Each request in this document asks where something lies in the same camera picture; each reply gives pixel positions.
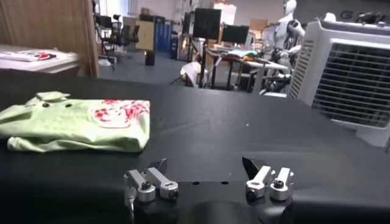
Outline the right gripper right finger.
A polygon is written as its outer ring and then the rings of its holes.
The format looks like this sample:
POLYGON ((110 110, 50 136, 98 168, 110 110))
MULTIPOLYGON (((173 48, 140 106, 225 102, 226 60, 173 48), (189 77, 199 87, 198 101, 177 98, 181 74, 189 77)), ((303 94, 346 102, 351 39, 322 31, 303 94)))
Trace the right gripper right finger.
POLYGON ((258 165, 254 160, 242 157, 242 165, 249 178, 246 181, 246 198, 255 201, 263 198, 266 191, 275 201, 287 201, 293 196, 294 172, 292 169, 282 167, 276 172, 267 164, 258 165))

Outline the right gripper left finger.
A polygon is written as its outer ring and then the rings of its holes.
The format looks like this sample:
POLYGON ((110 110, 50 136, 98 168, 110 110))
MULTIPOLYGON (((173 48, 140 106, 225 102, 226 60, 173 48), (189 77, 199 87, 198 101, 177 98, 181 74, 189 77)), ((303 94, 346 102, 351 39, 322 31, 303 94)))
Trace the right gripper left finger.
POLYGON ((179 184, 165 176, 168 159, 150 162, 147 167, 139 172, 128 170, 125 172, 124 186, 126 203, 138 199, 148 203, 159 196, 166 200, 175 200, 179 196, 179 184))

